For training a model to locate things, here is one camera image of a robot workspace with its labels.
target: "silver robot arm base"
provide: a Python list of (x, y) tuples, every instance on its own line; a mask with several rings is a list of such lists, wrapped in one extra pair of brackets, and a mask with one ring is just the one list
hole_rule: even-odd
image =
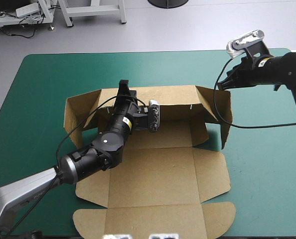
[[(50, 168), (0, 187), (0, 232), (8, 232), (16, 212), (41, 196), (55, 177), (55, 169)], [(56, 179), (53, 187), (59, 183)]]

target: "open cardboard box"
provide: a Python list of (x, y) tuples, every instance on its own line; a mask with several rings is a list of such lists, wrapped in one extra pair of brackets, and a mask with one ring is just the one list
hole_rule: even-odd
[[(139, 87), (137, 97), (160, 103), (159, 131), (134, 131), (116, 168), (98, 172), (77, 184), (76, 195), (107, 209), (77, 210), (73, 220), (85, 239), (106, 234), (178, 233), (182, 239), (214, 239), (231, 226), (236, 209), (231, 202), (201, 204), (230, 190), (225, 157), (220, 152), (192, 148), (209, 136), (205, 122), (218, 123), (213, 90), (200, 86)], [(102, 89), (66, 101), (64, 127), (69, 132), (90, 111), (118, 89)], [(220, 114), (232, 121), (230, 93), (217, 91)], [(71, 139), (81, 147), (82, 131), (102, 130), (114, 101), (104, 105)], [(221, 125), (222, 147), (228, 125)]]

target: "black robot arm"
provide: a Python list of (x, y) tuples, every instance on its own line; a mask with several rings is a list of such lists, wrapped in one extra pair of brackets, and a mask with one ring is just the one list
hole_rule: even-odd
[(264, 34), (256, 30), (231, 40), (227, 50), (232, 58), (246, 53), (241, 64), (227, 73), (228, 77), (218, 83), (220, 90), (274, 85), (277, 91), (285, 85), (292, 91), (296, 103), (296, 52), (274, 57), (263, 42)]
[(61, 183), (73, 184), (100, 170), (116, 167), (122, 162), (124, 145), (132, 130), (158, 130), (160, 106), (157, 101), (150, 101), (149, 107), (139, 106), (137, 93), (129, 90), (126, 80), (120, 81), (117, 96), (120, 97), (116, 98), (106, 129), (99, 132), (90, 145), (61, 158)]

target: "white label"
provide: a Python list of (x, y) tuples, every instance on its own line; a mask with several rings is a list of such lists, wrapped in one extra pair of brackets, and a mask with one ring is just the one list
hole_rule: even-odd
[(132, 123), (128, 118), (124, 117), (123, 122), (125, 122), (129, 126), (129, 129), (132, 130)]
[(258, 67), (264, 67), (265, 63), (269, 60), (270, 58), (264, 58), (258, 65)]

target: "black round base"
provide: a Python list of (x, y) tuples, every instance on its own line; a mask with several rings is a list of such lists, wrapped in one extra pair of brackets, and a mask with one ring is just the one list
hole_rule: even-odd
[(152, 5), (161, 8), (175, 8), (186, 4), (189, 0), (148, 0)]

